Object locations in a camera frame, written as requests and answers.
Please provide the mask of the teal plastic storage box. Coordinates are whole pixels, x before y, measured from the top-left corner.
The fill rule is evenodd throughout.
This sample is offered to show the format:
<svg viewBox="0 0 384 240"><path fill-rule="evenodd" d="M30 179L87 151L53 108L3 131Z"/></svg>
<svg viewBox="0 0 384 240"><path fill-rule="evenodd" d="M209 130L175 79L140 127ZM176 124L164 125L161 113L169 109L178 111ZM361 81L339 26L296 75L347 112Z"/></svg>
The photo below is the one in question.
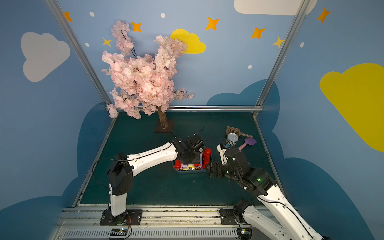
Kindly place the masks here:
<svg viewBox="0 0 384 240"><path fill-rule="evenodd" d="M200 149L200 162L198 164L201 164L201 166L203 165L203 149ZM182 171L181 169L179 169L178 171L175 170L178 174L197 174L197 173L203 173L206 169L201 169L201 170L197 170L197 171Z"/></svg>

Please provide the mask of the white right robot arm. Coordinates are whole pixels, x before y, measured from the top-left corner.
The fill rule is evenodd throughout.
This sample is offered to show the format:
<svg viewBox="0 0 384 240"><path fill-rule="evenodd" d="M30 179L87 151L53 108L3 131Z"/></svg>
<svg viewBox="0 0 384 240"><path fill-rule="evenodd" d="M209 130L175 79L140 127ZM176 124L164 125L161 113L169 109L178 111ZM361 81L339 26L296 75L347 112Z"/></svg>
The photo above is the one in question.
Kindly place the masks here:
<svg viewBox="0 0 384 240"><path fill-rule="evenodd" d="M262 168L254 168L245 154L238 148L227 149L222 162L206 165L211 178L228 178L255 196L276 218L272 221L256 207L240 201L233 207L235 219L239 224L257 228L272 240L323 240L289 203L277 182Z"/></svg>

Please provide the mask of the red flashlight group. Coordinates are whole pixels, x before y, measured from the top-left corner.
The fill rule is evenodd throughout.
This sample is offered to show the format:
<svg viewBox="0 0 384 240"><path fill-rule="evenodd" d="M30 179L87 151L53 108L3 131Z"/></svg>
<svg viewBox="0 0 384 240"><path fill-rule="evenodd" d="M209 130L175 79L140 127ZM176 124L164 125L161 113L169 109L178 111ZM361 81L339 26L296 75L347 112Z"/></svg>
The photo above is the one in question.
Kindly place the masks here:
<svg viewBox="0 0 384 240"><path fill-rule="evenodd" d="M182 167L181 162L179 160L175 160L174 169L178 171L181 167Z"/></svg>

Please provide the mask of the purple flashlight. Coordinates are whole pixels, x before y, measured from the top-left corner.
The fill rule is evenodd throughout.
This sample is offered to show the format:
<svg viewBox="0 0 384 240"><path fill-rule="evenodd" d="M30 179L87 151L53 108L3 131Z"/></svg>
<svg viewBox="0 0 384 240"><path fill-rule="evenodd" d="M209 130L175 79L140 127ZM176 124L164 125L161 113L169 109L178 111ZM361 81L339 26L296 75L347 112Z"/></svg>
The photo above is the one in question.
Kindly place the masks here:
<svg viewBox="0 0 384 240"><path fill-rule="evenodd" d="M197 170L201 170L202 166L201 164L189 164L189 165L182 164L180 169L182 171L197 171Z"/></svg>

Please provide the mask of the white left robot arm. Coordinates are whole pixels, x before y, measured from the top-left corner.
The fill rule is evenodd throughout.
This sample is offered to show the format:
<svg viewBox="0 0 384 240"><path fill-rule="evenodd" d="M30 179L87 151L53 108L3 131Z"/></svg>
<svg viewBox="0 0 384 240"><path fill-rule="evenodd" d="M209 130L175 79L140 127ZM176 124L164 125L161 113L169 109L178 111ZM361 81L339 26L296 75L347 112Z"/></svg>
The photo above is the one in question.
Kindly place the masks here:
<svg viewBox="0 0 384 240"><path fill-rule="evenodd" d="M165 162L178 160L184 165L199 164L203 160L203 152L207 149L197 134L186 140L175 138L171 142L146 152L119 155L119 159L111 164L107 177L109 181L110 203L108 213L112 217L120 217L127 212L127 193L133 187L133 178L141 172Z"/></svg>

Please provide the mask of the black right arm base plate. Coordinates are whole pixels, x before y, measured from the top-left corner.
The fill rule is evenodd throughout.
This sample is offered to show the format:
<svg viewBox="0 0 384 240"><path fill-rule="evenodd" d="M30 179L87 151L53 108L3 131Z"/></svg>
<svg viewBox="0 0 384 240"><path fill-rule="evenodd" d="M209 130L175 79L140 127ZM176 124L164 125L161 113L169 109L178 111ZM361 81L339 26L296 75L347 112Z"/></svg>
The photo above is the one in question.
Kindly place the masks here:
<svg viewBox="0 0 384 240"><path fill-rule="evenodd" d="M234 212L233 209L219 209L220 220L222 225L239 225L239 216Z"/></svg>

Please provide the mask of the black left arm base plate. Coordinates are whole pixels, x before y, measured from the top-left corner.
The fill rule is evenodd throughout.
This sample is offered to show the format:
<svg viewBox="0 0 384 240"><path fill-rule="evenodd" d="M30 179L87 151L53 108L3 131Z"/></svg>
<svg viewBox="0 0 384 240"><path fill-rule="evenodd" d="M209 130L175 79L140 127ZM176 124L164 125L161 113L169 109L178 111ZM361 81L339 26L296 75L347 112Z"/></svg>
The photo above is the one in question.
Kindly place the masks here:
<svg viewBox="0 0 384 240"><path fill-rule="evenodd" d="M114 217L111 209L106 209L102 213L100 226L139 226L142 220L143 210L126 210L122 214Z"/></svg>

